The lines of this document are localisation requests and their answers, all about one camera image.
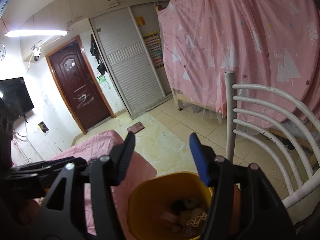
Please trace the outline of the yellow trash bin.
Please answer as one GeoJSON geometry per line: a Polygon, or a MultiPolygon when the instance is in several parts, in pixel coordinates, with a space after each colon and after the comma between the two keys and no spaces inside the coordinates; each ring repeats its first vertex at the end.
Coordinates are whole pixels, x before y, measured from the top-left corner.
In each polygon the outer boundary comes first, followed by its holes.
{"type": "Polygon", "coordinates": [[[129,230],[136,239],[203,239],[213,194],[193,172],[147,180],[129,197],[129,230]]]}

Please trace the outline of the white metal chair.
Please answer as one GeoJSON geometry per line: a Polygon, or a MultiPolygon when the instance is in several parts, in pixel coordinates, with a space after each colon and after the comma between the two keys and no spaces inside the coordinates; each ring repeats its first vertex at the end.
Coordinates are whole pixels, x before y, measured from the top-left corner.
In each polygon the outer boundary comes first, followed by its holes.
{"type": "Polygon", "coordinates": [[[268,92],[281,98],[286,99],[288,102],[292,103],[296,106],[306,117],[307,119],[313,124],[316,129],[319,129],[319,119],[310,111],[310,109],[302,103],[300,100],[292,96],[291,94],[270,86],[265,85],[258,85],[258,84],[240,84],[236,83],[235,80],[235,72],[229,70],[225,72],[225,89],[226,89],[226,100],[227,100],[227,140],[226,140],[226,159],[230,162],[233,161],[234,158],[234,150],[235,150],[235,140],[236,136],[241,136],[251,142],[259,145],[263,148],[276,162],[278,165],[286,184],[286,188],[288,191],[288,196],[283,200],[284,206],[288,209],[292,206],[296,205],[303,199],[305,199],[308,195],[313,193],[319,187],[319,171],[314,171],[311,165],[311,160],[307,157],[305,151],[303,150],[302,145],[297,141],[297,139],[293,136],[293,134],[280,122],[276,119],[265,115],[263,113],[243,109],[237,106],[238,102],[245,102],[245,103],[253,103],[255,105],[264,106],[271,110],[276,111],[277,113],[282,114],[283,116],[287,117],[291,120],[305,135],[307,141],[309,142],[311,149],[313,151],[314,157],[318,160],[319,159],[319,144],[314,139],[313,135],[309,131],[302,121],[295,116],[293,113],[289,112],[287,109],[276,105],[275,103],[271,103],[267,100],[256,99],[246,96],[239,96],[237,91],[241,89],[247,90],[260,90],[263,92],[268,92]],[[300,172],[296,163],[293,161],[289,150],[284,146],[284,144],[278,139],[276,135],[271,133],[270,131],[250,122],[242,121],[238,118],[238,115],[249,115],[266,122],[269,122],[273,126],[277,127],[284,135],[285,138],[288,139],[293,147],[296,149],[302,164],[304,165],[304,169],[308,175],[308,180],[304,182],[301,178],[300,172]],[[244,126],[246,128],[252,129],[259,134],[265,136],[267,139],[271,140],[277,148],[281,150],[284,157],[286,158],[289,166],[292,170],[292,173],[295,177],[296,183],[298,188],[294,189],[290,176],[281,161],[281,159],[276,155],[274,150],[267,146],[266,143],[261,141],[260,139],[249,135],[237,128],[238,125],[244,126]]]}

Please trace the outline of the dark brown wooden door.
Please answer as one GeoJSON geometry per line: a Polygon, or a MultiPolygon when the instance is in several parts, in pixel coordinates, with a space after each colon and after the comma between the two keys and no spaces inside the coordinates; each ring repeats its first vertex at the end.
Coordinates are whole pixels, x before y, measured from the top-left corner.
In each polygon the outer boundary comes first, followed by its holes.
{"type": "Polygon", "coordinates": [[[83,134],[115,117],[93,73],[80,36],[49,52],[46,60],[58,91],[83,134]]]}

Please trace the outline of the black hanging bags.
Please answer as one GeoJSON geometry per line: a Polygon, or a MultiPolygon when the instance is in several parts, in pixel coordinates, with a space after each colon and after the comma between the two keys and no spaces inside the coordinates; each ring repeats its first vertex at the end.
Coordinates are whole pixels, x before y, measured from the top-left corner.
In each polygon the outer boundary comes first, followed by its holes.
{"type": "Polygon", "coordinates": [[[99,53],[99,50],[98,50],[98,46],[95,42],[95,39],[93,37],[93,34],[91,34],[91,43],[90,43],[90,53],[92,56],[94,56],[97,60],[97,63],[98,63],[98,67],[97,67],[97,70],[99,71],[99,73],[101,75],[105,75],[106,72],[107,72],[107,69],[105,67],[105,64],[103,62],[103,60],[101,59],[100,57],[100,53],[99,53]]]}

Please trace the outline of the white louvered wardrobe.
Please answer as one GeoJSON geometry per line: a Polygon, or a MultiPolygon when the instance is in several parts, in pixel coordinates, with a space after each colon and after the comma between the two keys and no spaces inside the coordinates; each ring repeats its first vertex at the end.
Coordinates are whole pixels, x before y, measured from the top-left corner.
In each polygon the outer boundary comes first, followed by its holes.
{"type": "Polygon", "coordinates": [[[165,0],[69,0],[73,21],[89,18],[111,79],[131,118],[164,101],[133,6],[165,0]]]}

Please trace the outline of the wall-mounted black television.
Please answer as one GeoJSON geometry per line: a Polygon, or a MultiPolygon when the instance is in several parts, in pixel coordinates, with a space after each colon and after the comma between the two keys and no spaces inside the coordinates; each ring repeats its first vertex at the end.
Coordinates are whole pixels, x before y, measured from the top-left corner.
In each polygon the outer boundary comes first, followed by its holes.
{"type": "Polygon", "coordinates": [[[14,121],[34,108],[23,77],[0,81],[1,99],[14,121]]]}

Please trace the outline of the colourful wall chart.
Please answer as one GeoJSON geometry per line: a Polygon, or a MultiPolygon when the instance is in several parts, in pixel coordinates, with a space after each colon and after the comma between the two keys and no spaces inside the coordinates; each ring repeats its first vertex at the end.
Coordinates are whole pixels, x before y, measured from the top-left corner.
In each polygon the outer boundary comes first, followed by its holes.
{"type": "Polygon", "coordinates": [[[164,66],[161,39],[157,32],[143,36],[144,43],[152,59],[153,66],[158,69],[164,66]]]}

